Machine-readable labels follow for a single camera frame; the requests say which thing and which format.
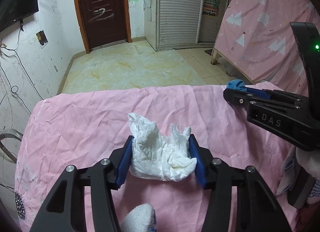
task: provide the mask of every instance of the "metal screw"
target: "metal screw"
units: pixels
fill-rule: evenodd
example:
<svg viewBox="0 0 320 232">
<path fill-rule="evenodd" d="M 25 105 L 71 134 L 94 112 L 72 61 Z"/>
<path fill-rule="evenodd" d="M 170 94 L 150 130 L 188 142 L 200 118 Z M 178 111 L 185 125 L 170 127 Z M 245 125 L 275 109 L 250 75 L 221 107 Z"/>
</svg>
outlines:
<svg viewBox="0 0 320 232">
<path fill-rule="evenodd" d="M 214 159 L 212 160 L 212 163 L 213 163 L 214 165 L 220 165 L 220 164 L 222 163 L 222 161 L 221 161 L 219 158 L 214 158 Z"/>
<path fill-rule="evenodd" d="M 101 160 L 100 162 L 102 165 L 108 165 L 110 163 L 110 160 L 109 159 L 103 159 Z"/>
<path fill-rule="evenodd" d="M 72 172 L 74 169 L 75 167 L 73 165 L 69 165 L 68 167 L 66 167 L 67 172 Z"/>
<path fill-rule="evenodd" d="M 248 167 L 247 167 L 247 170 L 252 173 L 252 172 L 255 172 L 255 171 L 256 171 L 256 168 L 253 167 L 253 166 L 248 166 Z"/>
</svg>

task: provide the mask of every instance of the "crumpled tissue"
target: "crumpled tissue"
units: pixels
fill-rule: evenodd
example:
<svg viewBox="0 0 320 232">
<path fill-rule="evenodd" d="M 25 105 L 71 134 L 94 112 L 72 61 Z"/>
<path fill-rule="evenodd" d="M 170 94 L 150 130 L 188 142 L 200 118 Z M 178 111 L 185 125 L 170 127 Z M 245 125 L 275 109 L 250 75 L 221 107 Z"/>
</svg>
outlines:
<svg viewBox="0 0 320 232">
<path fill-rule="evenodd" d="M 136 113 L 128 114 L 134 137 L 130 172 L 136 177 L 163 181 L 180 181 L 196 168 L 197 159 L 190 158 L 191 128 L 181 134 L 170 125 L 171 137 L 160 134 L 155 122 Z"/>
</svg>

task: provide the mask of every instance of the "blue gripper pad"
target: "blue gripper pad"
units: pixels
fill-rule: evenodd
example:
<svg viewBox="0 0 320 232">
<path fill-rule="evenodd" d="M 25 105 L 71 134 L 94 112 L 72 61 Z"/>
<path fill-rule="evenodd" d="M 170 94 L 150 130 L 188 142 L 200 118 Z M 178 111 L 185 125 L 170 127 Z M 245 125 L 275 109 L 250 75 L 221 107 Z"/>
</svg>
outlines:
<svg viewBox="0 0 320 232">
<path fill-rule="evenodd" d="M 133 136 L 131 136 L 131 138 L 127 140 L 123 148 L 124 153 L 117 168 L 117 178 L 116 178 L 117 188 L 120 188 L 120 186 L 124 184 L 125 178 L 127 177 L 127 173 L 128 173 L 128 170 L 131 164 L 131 158 L 132 158 L 132 143 L 133 143 Z"/>
<path fill-rule="evenodd" d="M 253 95 L 258 96 L 263 99 L 270 99 L 270 96 L 267 95 L 267 93 L 263 90 L 247 87 L 247 93 L 253 94 Z"/>
<path fill-rule="evenodd" d="M 195 169 L 195 175 L 197 178 L 198 183 L 201 185 L 203 189 L 205 189 L 207 184 L 207 179 L 205 175 L 205 165 L 204 162 L 199 154 L 199 145 L 196 141 L 196 138 L 193 134 L 190 135 L 189 138 L 189 153 L 191 158 L 197 159 L 196 169 Z"/>
</svg>

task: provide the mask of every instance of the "bed leg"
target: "bed leg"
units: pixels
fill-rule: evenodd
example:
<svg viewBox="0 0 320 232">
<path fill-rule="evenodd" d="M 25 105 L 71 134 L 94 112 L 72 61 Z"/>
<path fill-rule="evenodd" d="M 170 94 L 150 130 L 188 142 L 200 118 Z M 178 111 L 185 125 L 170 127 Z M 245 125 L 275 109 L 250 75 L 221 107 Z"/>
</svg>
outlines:
<svg viewBox="0 0 320 232">
<path fill-rule="evenodd" d="M 212 52 L 212 59 L 211 59 L 211 64 L 216 65 L 218 63 L 218 51 L 214 48 Z"/>
</svg>

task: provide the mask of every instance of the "blue cloth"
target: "blue cloth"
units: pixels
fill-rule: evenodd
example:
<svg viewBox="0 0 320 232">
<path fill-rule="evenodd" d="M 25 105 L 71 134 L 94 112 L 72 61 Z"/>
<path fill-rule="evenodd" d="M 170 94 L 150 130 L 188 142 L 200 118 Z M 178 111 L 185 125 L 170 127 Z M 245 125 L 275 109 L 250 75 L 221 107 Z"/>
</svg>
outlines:
<svg viewBox="0 0 320 232">
<path fill-rule="evenodd" d="M 247 92 L 247 88 L 242 80 L 236 79 L 232 80 L 227 84 L 227 88 Z"/>
</svg>

